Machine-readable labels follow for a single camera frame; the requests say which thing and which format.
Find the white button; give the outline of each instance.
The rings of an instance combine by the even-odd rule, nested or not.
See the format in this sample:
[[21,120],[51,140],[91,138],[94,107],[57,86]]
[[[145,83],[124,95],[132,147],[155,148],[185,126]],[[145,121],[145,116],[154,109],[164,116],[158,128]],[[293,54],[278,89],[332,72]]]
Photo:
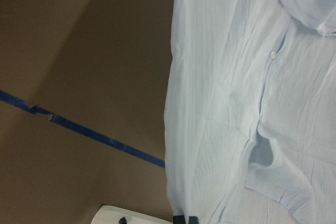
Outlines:
[[275,59],[276,54],[277,53],[275,51],[272,51],[269,56],[271,57],[271,59]]

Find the brown surface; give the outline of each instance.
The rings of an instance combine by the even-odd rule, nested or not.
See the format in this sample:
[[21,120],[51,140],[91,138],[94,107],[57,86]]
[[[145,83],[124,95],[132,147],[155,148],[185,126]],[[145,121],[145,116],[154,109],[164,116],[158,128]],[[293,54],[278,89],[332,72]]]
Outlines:
[[[173,0],[1,0],[0,90],[164,157]],[[164,169],[0,103],[0,223],[170,219]]]

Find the blue tape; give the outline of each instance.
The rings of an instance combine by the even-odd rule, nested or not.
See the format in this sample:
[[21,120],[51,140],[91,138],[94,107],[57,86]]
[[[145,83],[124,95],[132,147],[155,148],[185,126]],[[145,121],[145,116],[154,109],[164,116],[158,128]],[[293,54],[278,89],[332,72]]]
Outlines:
[[71,131],[77,132],[83,136],[89,137],[93,140],[96,140],[100,143],[109,145],[113,148],[116,148],[118,150],[121,150],[123,152],[126,152],[132,156],[138,157],[140,159],[143,159],[145,161],[148,161],[154,165],[160,166],[162,168],[165,168],[165,164],[164,161],[154,157],[150,154],[147,154],[145,152],[142,152],[138,149],[133,148],[132,146],[123,144],[115,139],[109,138],[105,135],[102,135],[98,132],[95,132],[93,130],[90,130],[89,128],[86,128],[84,126],[81,126],[75,122],[72,122],[68,119],[63,118],[60,115],[54,115],[52,112],[47,111],[43,108],[40,108],[38,106],[28,106],[24,100],[21,100],[11,94],[8,94],[4,91],[0,90],[0,101],[6,102],[10,105],[13,105],[17,108],[20,108],[24,111],[27,111],[31,114],[44,114],[44,115],[48,115],[49,116],[49,120],[53,123],[56,123],[62,127],[65,127]]

